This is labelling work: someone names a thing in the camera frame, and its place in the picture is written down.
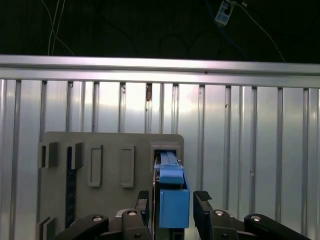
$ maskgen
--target gray plastic board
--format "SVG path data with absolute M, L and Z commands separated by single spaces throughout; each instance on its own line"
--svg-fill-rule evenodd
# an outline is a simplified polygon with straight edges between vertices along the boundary
M 177 134 L 46 132 L 38 148 L 37 239 L 65 229 L 70 199 L 75 200 L 75 220 L 90 214 L 111 220 L 119 210 L 134 208 L 143 190 L 149 190 L 151 202 L 155 150 L 175 150 L 183 163 L 184 139 Z M 68 193 L 75 184 L 70 199 L 68 160 L 76 176 L 69 180 Z

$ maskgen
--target bolt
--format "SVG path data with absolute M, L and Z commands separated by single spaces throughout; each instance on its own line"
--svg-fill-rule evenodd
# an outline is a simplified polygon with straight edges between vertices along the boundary
M 224 212 L 223 211 L 215 211 L 214 212 L 216 215 L 218 215 L 218 216 L 222 216 L 223 214 L 224 214 Z
M 222 237 L 223 239 L 228 239 L 228 238 L 229 238 L 229 235 L 226 234 L 226 233 L 223 233 L 223 234 L 221 235 L 221 237 Z
M 129 215 L 129 216 L 134 216 L 134 215 L 136 215 L 136 214 L 137 214 L 136 211 L 128 211 L 128 215 Z
M 252 216 L 251 219 L 256 222 L 259 222 L 261 220 L 261 218 L 258 216 Z
M 102 217 L 100 216 L 95 216 L 93 219 L 92 219 L 94 222 L 100 222 L 102 220 Z

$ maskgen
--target blue block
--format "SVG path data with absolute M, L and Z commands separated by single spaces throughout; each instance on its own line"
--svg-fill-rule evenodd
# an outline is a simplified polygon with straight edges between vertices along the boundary
M 159 206 L 159 227 L 167 229 L 186 229 L 189 227 L 190 188 L 161 189 Z
M 159 182 L 161 184 L 185 183 L 183 167 L 179 165 L 176 156 L 171 151 L 164 151 L 160 154 L 161 165 L 156 165 L 160 171 Z

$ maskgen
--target wire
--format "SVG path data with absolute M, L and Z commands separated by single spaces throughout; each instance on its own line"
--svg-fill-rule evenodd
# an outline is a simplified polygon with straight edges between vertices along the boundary
M 268 38 L 271 40 L 271 42 L 273 43 L 273 45 L 275 46 L 275 49 L 277 50 L 277 52 L 279 53 L 280 57 L 282 58 L 282 60 L 284 62 L 286 62 L 284 56 L 282 55 L 282 53 L 280 52 L 277 44 L 275 43 L 275 41 L 272 39 L 272 37 L 269 35 L 269 33 L 266 32 L 266 30 L 263 29 L 262 26 L 259 25 L 259 23 L 256 22 L 256 20 L 254 20 L 251 15 L 247 12 L 247 10 L 241 6 L 239 3 L 236 3 L 236 6 L 238 6 L 239 8 L 241 8 L 247 15 L 248 17 L 268 36 Z
M 162 55 L 162 44 L 163 44 L 163 41 L 165 40 L 165 39 L 167 39 L 167 38 L 176 38 L 176 39 L 179 39 L 181 42 L 182 42 L 182 44 L 183 44 L 183 46 L 185 47 L 185 50 L 186 50 L 186 53 L 188 53 L 188 45 L 187 45 L 187 43 L 186 43 L 186 41 L 181 37 L 181 36 L 179 36 L 179 35 L 177 35 L 177 34 L 168 34 L 168 35 L 165 35 L 163 38 L 161 38 L 161 40 L 160 40 L 160 43 L 159 43 L 159 53 L 160 53 L 160 55 Z
M 161 38 L 161 40 L 160 40 L 160 43 L 159 43 L 159 53 L 160 53 L 160 55 L 162 55 L 162 45 L 163 45 L 163 41 L 165 40 L 165 39 L 167 39 L 167 38 L 177 38 L 177 39 L 179 39 L 181 42 L 182 42 L 182 44 L 183 44 L 183 46 L 184 46 L 184 48 L 185 48 L 185 50 L 186 50 L 186 55 L 189 55 L 190 54 L 190 51 L 191 51 L 191 49 L 193 48 L 193 46 L 195 45 L 195 43 L 197 42 L 197 40 L 203 35 L 203 34 L 205 34 L 205 33 L 211 33 L 211 34 L 213 34 L 215 37 L 217 37 L 217 39 L 218 39 L 218 41 L 219 41 L 219 50 L 218 50 L 218 53 L 220 52 L 220 50 L 221 50 L 221 40 L 220 40 L 220 38 L 217 36 L 217 34 L 216 34 L 216 32 L 214 32 L 214 31 L 212 31 L 212 30 L 210 30 L 210 29 L 206 29 L 206 30 L 203 30 L 203 31 L 201 31 L 201 32 L 199 32 L 195 37 L 194 37 L 194 39 L 192 40 L 192 42 L 191 42 L 191 44 L 188 46 L 188 44 L 186 43 L 186 41 L 181 37 L 181 36 L 179 36 L 179 35 L 177 35 L 177 34 L 168 34 L 168 35 L 165 35 L 163 38 Z
M 59 3 L 60 3 L 60 0 L 58 0 L 56 3 L 55 13 L 54 13 L 54 17 L 53 17 L 53 25 L 55 25 L 55 23 L 56 23 L 56 16 L 57 16 L 57 12 L 58 12 Z M 52 37 L 52 28 L 51 28 L 51 32 L 50 32 L 50 36 L 49 36 L 48 56 L 50 55 L 51 37 Z
M 254 8 L 252 8 L 252 6 L 248 5 L 246 7 L 249 11 L 254 12 L 255 14 L 257 14 L 259 16 L 259 18 L 261 19 L 263 25 L 265 26 L 265 28 L 274 35 L 279 35 L 279 36 L 284 36 L 284 37 L 289 37 L 289 38 L 300 38 L 300 37 L 305 37 L 306 35 L 314 32 L 315 30 L 319 29 L 320 26 L 316 26 L 315 28 L 312 29 L 312 27 L 316 24 L 317 19 L 320 16 L 320 8 L 318 8 L 317 13 L 315 14 L 315 16 L 312 18 L 310 24 L 308 27 L 306 27 L 305 31 L 303 33 L 300 34 L 291 34 L 291 33 L 286 33 L 286 32 L 280 32 L 280 31 L 275 31 L 272 29 L 272 27 L 269 26 L 269 24 L 267 23 L 267 21 L 261 16 L 261 14 L 255 10 Z
M 99 9 L 101 9 L 104 5 L 105 1 L 104 0 L 101 0 L 100 2 L 100 6 L 99 6 Z M 98 16 L 112 29 L 116 30 L 117 32 L 121 33 L 122 35 L 124 35 L 128 40 L 129 42 L 131 43 L 134 51 L 136 54 L 139 54 L 139 51 L 138 49 L 136 48 L 136 45 L 134 44 L 134 41 L 129 37 L 129 35 L 122 29 L 120 29 L 119 27 L 113 25 L 111 22 L 109 22 L 103 15 L 101 15 L 100 11 L 98 11 L 97 7 L 95 6 L 95 0 L 92 0 L 92 6 L 93 6 L 93 9 L 95 10 L 96 14 L 98 14 Z
M 219 29 L 219 31 L 222 33 L 222 35 L 228 40 L 228 42 L 231 44 L 231 45 L 233 45 L 246 59 L 248 58 L 247 57 L 247 54 L 238 46 L 238 45 L 236 45 L 230 38 L 229 38 L 229 36 L 227 35 L 227 33 L 219 26 L 219 24 L 216 22 L 216 17 L 215 17 L 215 15 L 214 15 L 214 13 L 212 12 L 212 10 L 211 10 L 211 8 L 210 8 L 210 6 L 209 6 L 209 2 L 208 2 L 208 0 L 205 0 L 205 3 L 206 3 L 206 5 L 207 5 L 207 7 L 208 7 L 208 10 L 209 10 L 209 12 L 210 12 L 210 15 L 211 15 L 211 17 L 213 18 L 213 21 L 214 21 L 214 23 L 215 23 L 215 25 L 217 26 L 217 28 Z
M 60 14 L 59 21 L 58 21 L 58 27 L 56 28 L 56 34 L 58 34 L 58 32 L 59 32 L 60 21 L 61 21 L 62 14 L 64 13 L 65 3 L 66 3 L 66 0 L 63 0 L 62 10 L 61 10 L 61 14 Z M 56 44 L 56 38 L 54 38 L 54 40 L 53 40 L 52 55 L 54 55 L 55 44 Z
M 46 9 L 46 11 L 48 13 L 50 24 L 51 24 L 51 27 L 52 27 L 53 35 L 73 56 L 75 56 L 74 52 L 57 36 L 57 33 L 56 33 L 55 29 L 54 29 L 54 24 L 52 22 L 50 11 L 49 11 L 47 5 L 45 4 L 44 0 L 41 0 L 41 2 L 42 2 L 43 6 L 45 7 L 45 9 Z
M 221 44 L 221 39 L 220 37 L 217 36 L 216 32 L 212 31 L 212 30 L 204 30 L 204 31 L 201 31 L 199 32 L 195 38 L 193 39 L 193 41 L 191 42 L 190 46 L 187 48 L 187 54 L 190 53 L 191 49 L 193 48 L 193 46 L 195 45 L 195 43 L 197 42 L 197 40 L 205 33 L 211 33 L 213 34 L 219 41 L 219 50 L 218 52 L 221 50 L 221 47 L 222 47 L 222 44 Z

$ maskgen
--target blue cable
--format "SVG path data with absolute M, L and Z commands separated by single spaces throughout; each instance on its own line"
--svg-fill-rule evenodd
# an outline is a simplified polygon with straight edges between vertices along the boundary
M 211 15 L 211 17 L 213 18 L 213 21 L 214 21 L 214 23 L 215 23 L 215 25 L 217 26 L 217 28 L 219 29 L 219 31 L 222 33 L 222 35 L 228 40 L 228 42 L 232 45 L 232 46 L 234 46 L 246 59 L 248 58 L 248 56 L 247 56 L 247 54 L 238 46 L 238 45 L 236 45 L 230 38 L 229 38 L 229 36 L 227 35 L 227 33 L 219 26 L 219 24 L 216 22 L 216 17 L 215 17 L 215 15 L 214 15 L 214 13 L 212 12 L 212 10 L 211 10 L 211 8 L 210 8 L 210 6 L 209 6 L 209 2 L 208 2 L 208 0 L 205 0 L 205 2 L 206 2 L 206 5 L 207 5 L 207 7 L 208 7 L 208 10 L 209 10 L 209 12 L 210 12 L 210 15 Z

